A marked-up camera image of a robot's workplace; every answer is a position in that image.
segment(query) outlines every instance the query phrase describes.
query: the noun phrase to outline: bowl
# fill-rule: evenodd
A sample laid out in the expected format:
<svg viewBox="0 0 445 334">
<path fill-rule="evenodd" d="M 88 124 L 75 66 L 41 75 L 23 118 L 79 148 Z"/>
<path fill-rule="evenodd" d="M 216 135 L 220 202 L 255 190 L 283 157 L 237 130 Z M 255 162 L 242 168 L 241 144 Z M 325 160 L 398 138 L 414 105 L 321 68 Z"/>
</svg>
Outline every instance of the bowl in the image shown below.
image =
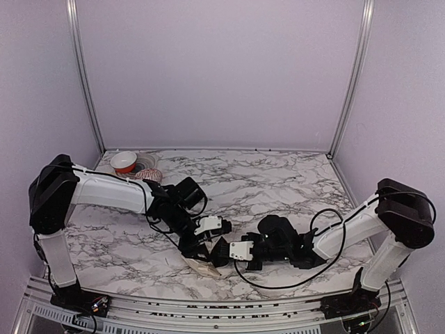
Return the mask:
<svg viewBox="0 0 445 334">
<path fill-rule="evenodd" d="M 130 173 L 136 167 L 137 158 L 135 152 L 123 151 L 111 158 L 110 165 L 116 173 Z"/>
</svg>

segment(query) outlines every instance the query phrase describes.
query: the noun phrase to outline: white wall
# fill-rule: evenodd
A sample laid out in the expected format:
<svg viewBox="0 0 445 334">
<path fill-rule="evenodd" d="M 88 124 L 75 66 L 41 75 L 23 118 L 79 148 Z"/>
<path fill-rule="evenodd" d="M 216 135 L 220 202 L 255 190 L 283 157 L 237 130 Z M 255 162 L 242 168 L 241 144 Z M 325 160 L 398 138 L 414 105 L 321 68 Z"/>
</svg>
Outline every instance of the white wall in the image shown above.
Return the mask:
<svg viewBox="0 0 445 334">
<path fill-rule="evenodd" d="M 436 204 L 436 237 L 401 269 L 420 333 L 445 327 L 445 2 L 376 1 L 364 71 L 336 162 L 362 201 L 391 177 Z"/>
<path fill-rule="evenodd" d="M 78 14 L 108 148 L 328 151 L 358 0 L 96 0 Z"/>
<path fill-rule="evenodd" d="M 0 10 L 0 324 L 10 333 L 30 273 L 42 262 L 28 187 L 57 154 L 99 157 L 76 73 L 64 1 L 2 1 Z"/>
</svg>

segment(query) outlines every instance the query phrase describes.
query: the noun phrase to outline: vertical metal post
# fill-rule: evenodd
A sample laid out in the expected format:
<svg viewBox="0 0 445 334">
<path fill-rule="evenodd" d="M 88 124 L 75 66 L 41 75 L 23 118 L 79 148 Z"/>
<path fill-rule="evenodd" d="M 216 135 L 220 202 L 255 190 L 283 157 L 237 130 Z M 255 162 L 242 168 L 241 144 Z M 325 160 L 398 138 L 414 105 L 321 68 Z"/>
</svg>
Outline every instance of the vertical metal post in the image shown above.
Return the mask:
<svg viewBox="0 0 445 334">
<path fill-rule="evenodd" d="M 100 154 L 105 153 L 104 139 L 99 128 L 99 122 L 97 121 L 97 114 L 95 110 L 95 105 L 92 101 L 92 95 L 90 91 L 90 84 L 88 83 L 88 76 L 86 73 L 85 60 L 83 58 L 83 50 L 81 43 L 81 33 L 79 29 L 79 21 L 77 19 L 77 6 L 76 0 L 67 0 L 67 11 L 68 11 L 68 21 L 70 23 L 70 31 L 72 34 L 74 55 L 76 57 L 77 70 L 79 72 L 79 77 L 81 80 L 81 87 L 83 92 L 83 97 L 88 110 L 88 117 L 90 119 L 92 132 L 95 137 L 97 148 Z"/>
<path fill-rule="evenodd" d="M 351 74 L 348 92 L 346 93 L 345 102 L 343 103 L 343 109 L 337 129 L 335 131 L 334 139 L 332 140 L 331 147 L 329 149 L 328 157 L 333 159 L 337 150 L 339 149 L 343 133 L 346 128 L 346 123 L 350 115 L 350 111 L 353 106 L 355 91 L 357 90 L 357 84 L 364 64 L 364 58 L 366 55 L 366 49 L 368 48 L 369 35 L 371 32 L 371 21 L 374 12 L 374 0 L 365 0 L 363 7 L 362 24 L 360 26 L 359 41 L 357 44 L 357 51 L 355 53 L 355 60 L 353 66 L 353 73 Z"/>
</svg>

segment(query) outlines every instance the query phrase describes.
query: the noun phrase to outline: marble tabletop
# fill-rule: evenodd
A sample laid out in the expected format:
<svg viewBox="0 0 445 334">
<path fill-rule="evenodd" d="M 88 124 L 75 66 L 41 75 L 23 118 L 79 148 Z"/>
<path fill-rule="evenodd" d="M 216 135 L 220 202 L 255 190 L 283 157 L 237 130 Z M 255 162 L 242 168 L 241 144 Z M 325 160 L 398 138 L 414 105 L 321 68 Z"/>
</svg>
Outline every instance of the marble tabletop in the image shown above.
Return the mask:
<svg viewBox="0 0 445 334">
<path fill-rule="evenodd" d="M 351 209 L 337 176 L 323 154 L 296 152 L 162 150 L 148 152 L 164 176 L 176 184 L 191 176 L 206 192 L 205 214 L 232 222 L 227 241 L 257 231 L 267 214 L 287 217 L 307 232 L 311 217 L 325 207 Z M 111 172 L 108 151 L 97 170 Z M 332 217 L 322 216 L 325 227 Z M 136 296 L 212 301 L 276 299 L 335 292 L 352 287 L 358 268 L 372 256 L 368 241 L 347 248 L 321 276 L 299 288 L 264 290 L 243 282 L 233 265 L 219 268 L 219 279 L 200 276 L 175 247 L 151 230 L 142 215 L 78 205 L 65 230 L 72 262 L 83 287 Z M 266 263 L 246 276 L 261 285 L 290 285 L 323 267 L 300 270 L 289 263 Z"/>
</svg>

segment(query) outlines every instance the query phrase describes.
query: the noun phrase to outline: marble table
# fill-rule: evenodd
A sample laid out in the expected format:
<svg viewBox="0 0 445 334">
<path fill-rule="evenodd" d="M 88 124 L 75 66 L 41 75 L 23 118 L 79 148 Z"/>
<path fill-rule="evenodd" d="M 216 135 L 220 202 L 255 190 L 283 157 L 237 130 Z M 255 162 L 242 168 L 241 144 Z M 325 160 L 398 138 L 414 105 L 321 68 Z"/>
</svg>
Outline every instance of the marble table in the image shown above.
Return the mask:
<svg viewBox="0 0 445 334">
<path fill-rule="evenodd" d="M 295 152 L 163 150 L 149 152 L 164 175 L 163 184 L 191 176 L 209 197 L 206 214 L 230 220 L 227 241 L 257 231 L 267 214 L 287 217 L 299 232 L 307 232 L 311 217 L 325 207 L 346 213 L 346 195 L 325 155 Z M 111 172 L 107 152 L 97 170 Z M 333 216 L 322 216 L 325 227 Z M 243 282 L 231 264 L 219 268 L 219 279 L 200 276 L 187 266 L 163 236 L 151 230 L 141 215 L 79 205 L 67 225 L 70 254 L 84 287 L 136 296 L 212 301 L 276 299 L 335 292 L 352 287 L 358 268 L 372 256 L 368 241 L 346 249 L 323 275 L 299 288 L 257 289 Z M 318 272 L 268 263 L 246 276 L 262 285 L 290 285 Z"/>
</svg>

